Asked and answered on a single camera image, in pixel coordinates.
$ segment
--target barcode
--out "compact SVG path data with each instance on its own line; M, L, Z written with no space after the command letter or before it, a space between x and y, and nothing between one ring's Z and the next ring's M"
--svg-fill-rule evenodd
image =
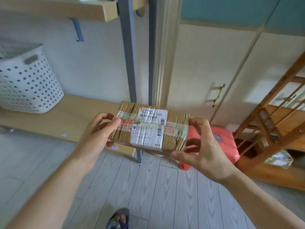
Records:
M161 133L162 133L162 126L158 125L157 136L161 136Z
M151 120L157 119L156 116L151 116L151 115L146 115L146 114L140 114L140 117L149 118L149 119L151 119Z

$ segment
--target polka dot basket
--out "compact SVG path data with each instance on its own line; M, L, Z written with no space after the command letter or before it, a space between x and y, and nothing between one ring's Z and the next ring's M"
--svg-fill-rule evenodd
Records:
M41 114L62 97L42 44L0 41L0 107Z

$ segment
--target door frame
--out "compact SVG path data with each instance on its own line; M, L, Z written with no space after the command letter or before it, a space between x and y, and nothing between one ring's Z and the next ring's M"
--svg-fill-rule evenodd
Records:
M154 106L166 108L183 0L161 0L156 41Z

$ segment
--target blue panel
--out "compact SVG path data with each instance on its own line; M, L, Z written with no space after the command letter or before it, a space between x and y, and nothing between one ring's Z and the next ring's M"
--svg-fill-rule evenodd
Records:
M279 33L305 33L305 0L281 0L266 29Z
M183 0L181 18L258 27L278 0Z

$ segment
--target wooden floor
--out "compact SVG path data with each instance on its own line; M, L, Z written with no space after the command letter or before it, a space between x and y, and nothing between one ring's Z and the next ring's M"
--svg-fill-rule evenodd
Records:
M75 143L15 131L0 135L0 228L58 167ZM305 194L257 182L302 220ZM113 212L128 207L134 228L255 228L231 194L195 169L148 153L138 165L102 153L79 186L63 228L105 228Z

